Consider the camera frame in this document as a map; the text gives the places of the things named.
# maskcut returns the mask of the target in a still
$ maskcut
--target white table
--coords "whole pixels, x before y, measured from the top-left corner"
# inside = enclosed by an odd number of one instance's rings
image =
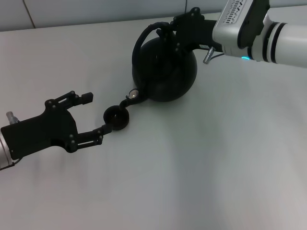
[[[269,15],[307,24],[307,6]],[[0,33],[0,127],[7,111],[25,120],[71,90],[94,93],[70,110],[79,132],[101,126],[132,89],[132,49],[157,21],[171,18]],[[183,98],[129,107],[128,127],[102,146],[52,147],[1,171],[1,229],[305,230],[307,69],[205,66],[195,54]]]

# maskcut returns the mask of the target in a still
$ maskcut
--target silver metal part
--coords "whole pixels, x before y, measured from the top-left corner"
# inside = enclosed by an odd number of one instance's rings
[[[223,53],[232,57],[248,57],[248,48],[239,49],[238,47],[225,47],[223,46]]]
[[[13,112],[11,112],[11,111],[7,112],[6,116],[7,116],[8,120],[9,120],[10,125],[11,124],[15,124],[15,123],[17,123],[19,121],[18,118],[15,117]]]
[[[215,48],[214,47],[211,47],[205,57],[205,59],[203,60],[203,63],[208,65],[211,61],[211,58],[213,57],[213,54],[215,52]]]
[[[10,165],[12,165],[10,150],[0,131],[0,169]]]
[[[137,97],[139,95],[139,91],[138,90],[132,90],[130,93],[129,93],[129,98],[130,99],[133,99],[135,97]]]
[[[254,0],[229,0],[215,24],[212,38],[225,47],[237,47],[243,22]]]
[[[273,21],[269,18],[268,15],[265,16],[264,20],[263,20],[263,29],[261,31],[261,34],[256,36],[255,38],[255,41],[254,41],[254,44],[253,44],[253,47],[252,47],[252,56],[253,56],[253,59],[256,60],[256,61],[264,61],[263,60],[263,44],[264,44],[264,39],[266,37],[266,34],[270,28],[270,26],[273,24]],[[274,35],[276,32],[276,30],[273,30],[271,35]],[[271,46],[268,46],[268,49],[267,49],[267,54],[268,54],[268,59],[269,57],[271,56],[271,49],[270,49]]]

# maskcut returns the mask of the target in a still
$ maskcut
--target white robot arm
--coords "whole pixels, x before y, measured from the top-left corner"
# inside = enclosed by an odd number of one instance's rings
[[[229,0],[213,30],[225,55],[307,68],[307,27],[269,19],[269,0]]]

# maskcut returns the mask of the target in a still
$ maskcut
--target metal screw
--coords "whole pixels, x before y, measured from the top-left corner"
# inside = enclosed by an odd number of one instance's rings
[[[9,120],[10,125],[19,122],[18,118],[14,116],[13,112],[9,111],[6,113],[6,116]]]
[[[215,48],[214,48],[214,47],[211,47],[211,48],[209,49],[208,54],[206,55],[205,59],[203,60],[203,63],[204,63],[204,64],[206,64],[206,65],[209,64],[209,62],[211,61],[211,58],[212,58],[214,52],[215,52]]]

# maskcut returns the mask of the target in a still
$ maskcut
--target wall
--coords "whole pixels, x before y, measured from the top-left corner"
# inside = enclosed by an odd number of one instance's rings
[[[36,28],[173,16],[185,0],[24,0]],[[220,12],[227,0],[188,0],[187,9]],[[307,0],[271,0],[272,7],[304,5]],[[0,0],[0,31],[33,28],[23,0]]]
[[[0,0],[0,31],[32,28],[22,0]]]

